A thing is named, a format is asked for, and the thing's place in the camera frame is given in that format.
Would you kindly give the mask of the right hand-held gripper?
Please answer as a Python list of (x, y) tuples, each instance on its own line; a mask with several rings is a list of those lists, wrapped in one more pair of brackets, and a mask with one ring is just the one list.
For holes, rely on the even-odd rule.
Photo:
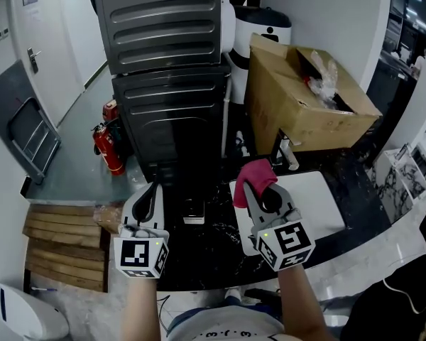
[(268, 188), (268, 214), (251, 185), (243, 184), (249, 217), (253, 220), (249, 239), (254, 249), (275, 272), (303, 264), (315, 248), (310, 230), (290, 193), (277, 184)]

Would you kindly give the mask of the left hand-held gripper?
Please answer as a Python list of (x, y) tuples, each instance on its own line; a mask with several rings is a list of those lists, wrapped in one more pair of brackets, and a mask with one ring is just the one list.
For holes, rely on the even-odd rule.
[(128, 278), (160, 278), (170, 236), (164, 230), (162, 185), (149, 183), (138, 189), (124, 203), (121, 222), (125, 225), (114, 238), (116, 269)]

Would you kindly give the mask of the pink cloth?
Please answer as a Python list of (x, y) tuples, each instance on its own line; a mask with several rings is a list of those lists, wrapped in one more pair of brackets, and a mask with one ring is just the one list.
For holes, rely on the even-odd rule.
[(274, 183), (278, 177), (273, 172), (270, 162), (263, 158), (244, 165), (236, 180), (233, 204), (237, 208), (247, 208), (248, 203), (244, 191), (244, 183), (248, 183), (257, 199), (261, 199), (263, 192)]

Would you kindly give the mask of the person's right forearm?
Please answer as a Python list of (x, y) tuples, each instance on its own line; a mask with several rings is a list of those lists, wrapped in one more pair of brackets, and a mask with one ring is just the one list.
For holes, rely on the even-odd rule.
[(285, 332), (302, 341), (334, 341), (302, 265), (278, 272)]

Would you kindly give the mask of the person's left forearm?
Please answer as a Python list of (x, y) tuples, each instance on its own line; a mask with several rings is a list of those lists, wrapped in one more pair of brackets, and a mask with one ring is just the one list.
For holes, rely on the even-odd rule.
[(120, 341), (161, 341), (155, 279), (129, 281)]

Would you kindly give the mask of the white sink basin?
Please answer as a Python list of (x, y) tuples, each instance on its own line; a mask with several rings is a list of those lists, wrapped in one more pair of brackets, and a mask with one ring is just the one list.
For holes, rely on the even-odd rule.
[[(277, 184), (285, 188), (315, 239), (316, 248), (321, 239), (346, 228), (342, 215), (324, 176), (319, 171), (278, 176)], [(259, 255), (249, 235), (253, 221), (247, 209), (234, 207), (243, 253), (246, 256)]]

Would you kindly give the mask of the chrome faucet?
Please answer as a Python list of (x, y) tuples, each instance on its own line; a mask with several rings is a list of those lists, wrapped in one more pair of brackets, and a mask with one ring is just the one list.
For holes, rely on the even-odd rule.
[(290, 144), (291, 141), (289, 137), (279, 129), (270, 154), (270, 163), (273, 167), (286, 165), (290, 171), (296, 171), (299, 168), (300, 164)]

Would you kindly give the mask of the white pipe fitting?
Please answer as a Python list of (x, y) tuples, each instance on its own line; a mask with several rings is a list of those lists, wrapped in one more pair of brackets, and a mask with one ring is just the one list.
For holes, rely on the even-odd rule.
[(244, 136), (242, 131), (236, 132), (235, 144), (236, 144), (236, 148), (240, 151), (242, 157), (250, 156), (249, 150), (244, 141)]

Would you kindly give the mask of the tall red fire extinguisher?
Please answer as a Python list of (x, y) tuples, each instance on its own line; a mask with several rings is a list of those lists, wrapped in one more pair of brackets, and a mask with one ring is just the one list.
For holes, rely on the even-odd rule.
[(94, 152), (101, 156), (112, 175), (118, 176), (125, 172), (125, 165), (116, 151), (115, 140), (110, 129), (104, 124), (97, 124), (92, 130)]

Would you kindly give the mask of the black floor device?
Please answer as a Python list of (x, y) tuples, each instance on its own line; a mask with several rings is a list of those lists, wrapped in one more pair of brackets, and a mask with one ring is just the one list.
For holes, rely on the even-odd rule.
[(250, 288), (245, 291), (244, 295), (248, 298), (259, 300), (261, 303), (265, 304), (280, 302), (280, 294), (276, 291), (267, 291), (260, 288)]

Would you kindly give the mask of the black marble vanity cabinet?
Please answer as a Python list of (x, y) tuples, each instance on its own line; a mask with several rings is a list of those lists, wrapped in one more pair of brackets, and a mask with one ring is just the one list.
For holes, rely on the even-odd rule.
[[(332, 260), (390, 228), (383, 204), (363, 166), (350, 150), (302, 152), (299, 174), (319, 171), (345, 222), (345, 228), (317, 240), (310, 268)], [(169, 255), (159, 291), (204, 291), (271, 280), (276, 273), (260, 256), (243, 253), (229, 182), (251, 158), (224, 159), (207, 189), (205, 223), (185, 224), (179, 178), (164, 188), (165, 227)]]

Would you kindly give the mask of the brown wooden steps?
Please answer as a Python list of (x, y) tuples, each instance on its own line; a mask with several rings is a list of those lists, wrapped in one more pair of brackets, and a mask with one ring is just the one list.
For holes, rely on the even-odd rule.
[(110, 234), (94, 207), (31, 205), (23, 226), (25, 269), (69, 286), (106, 293)]

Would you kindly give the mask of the brown cardboard box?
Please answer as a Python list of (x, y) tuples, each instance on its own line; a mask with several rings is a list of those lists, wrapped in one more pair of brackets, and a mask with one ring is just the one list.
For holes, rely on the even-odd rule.
[[(311, 59), (316, 50), (327, 66), (337, 65), (338, 109), (323, 107), (308, 87), (310, 76), (320, 78)], [(246, 94), (256, 150), (269, 154), (281, 129), (294, 151), (351, 148), (381, 117), (356, 80), (327, 51), (283, 45), (253, 34)]]

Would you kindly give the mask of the white drain pipe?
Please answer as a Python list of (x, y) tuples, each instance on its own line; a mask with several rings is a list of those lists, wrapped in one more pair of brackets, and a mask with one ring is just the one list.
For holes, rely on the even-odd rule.
[(221, 157), (226, 157), (226, 139), (228, 132), (228, 123), (229, 123), (229, 104), (231, 96), (231, 87), (232, 79), (231, 76), (228, 76), (226, 82), (226, 91), (224, 95), (224, 105), (223, 105), (223, 124), (222, 124), (222, 144), (221, 144)]

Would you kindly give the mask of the black ribbed appliance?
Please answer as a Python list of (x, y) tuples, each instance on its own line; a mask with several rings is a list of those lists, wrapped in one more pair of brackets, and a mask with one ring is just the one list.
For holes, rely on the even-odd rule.
[(234, 46), (230, 0), (90, 0), (113, 75), (216, 65)]
[(230, 72), (223, 61), (113, 78), (119, 115), (148, 182), (216, 174)]

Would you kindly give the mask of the small red fire extinguisher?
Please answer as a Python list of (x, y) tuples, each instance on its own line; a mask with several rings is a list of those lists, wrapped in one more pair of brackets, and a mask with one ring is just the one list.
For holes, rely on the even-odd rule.
[(115, 120), (119, 115), (118, 107), (115, 99), (107, 102), (102, 109), (102, 116), (105, 122), (110, 122)]

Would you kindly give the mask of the white marble pattern cabinet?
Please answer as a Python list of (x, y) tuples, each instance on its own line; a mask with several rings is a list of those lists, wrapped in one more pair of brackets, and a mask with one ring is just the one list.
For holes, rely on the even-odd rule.
[(426, 179), (408, 144), (382, 152), (367, 174), (391, 223), (426, 197)]

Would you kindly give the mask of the clear plastic wrap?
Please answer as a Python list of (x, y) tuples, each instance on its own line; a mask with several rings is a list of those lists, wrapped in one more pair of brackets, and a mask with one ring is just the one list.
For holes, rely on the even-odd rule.
[(308, 87), (323, 107), (337, 110), (338, 106), (334, 100), (337, 95), (338, 80), (338, 71), (335, 61), (333, 59), (329, 59), (327, 66), (325, 66), (323, 59), (316, 50), (311, 52), (310, 57), (314, 66), (320, 73), (320, 78), (310, 76), (307, 83)]

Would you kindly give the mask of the grey folded step ladder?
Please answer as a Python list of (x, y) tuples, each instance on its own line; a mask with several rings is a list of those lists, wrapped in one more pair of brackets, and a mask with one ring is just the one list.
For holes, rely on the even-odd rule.
[(61, 138), (42, 108), (21, 60), (0, 74), (0, 138), (40, 185)]

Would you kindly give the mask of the white toilet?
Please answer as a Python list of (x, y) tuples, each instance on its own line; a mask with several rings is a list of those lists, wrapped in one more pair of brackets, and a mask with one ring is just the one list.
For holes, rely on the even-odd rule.
[(23, 341), (60, 341), (70, 333), (66, 317), (54, 306), (0, 283), (0, 332)]

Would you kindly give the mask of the white round water heater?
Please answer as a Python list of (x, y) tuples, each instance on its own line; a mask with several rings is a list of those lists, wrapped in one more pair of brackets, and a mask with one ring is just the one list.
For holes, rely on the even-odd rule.
[(249, 71), (250, 41), (255, 33), (289, 45), (292, 24), (281, 12), (270, 8), (222, 4), (221, 50), (231, 67), (231, 101), (243, 104)]

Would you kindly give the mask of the white door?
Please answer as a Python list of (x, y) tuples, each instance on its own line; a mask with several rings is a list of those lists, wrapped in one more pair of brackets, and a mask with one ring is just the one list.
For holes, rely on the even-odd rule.
[[(106, 55), (90, 0), (38, 0), (23, 6), (10, 0), (19, 58), (39, 102), (58, 125), (86, 85), (103, 68)], [(42, 51), (34, 74), (27, 49)]]

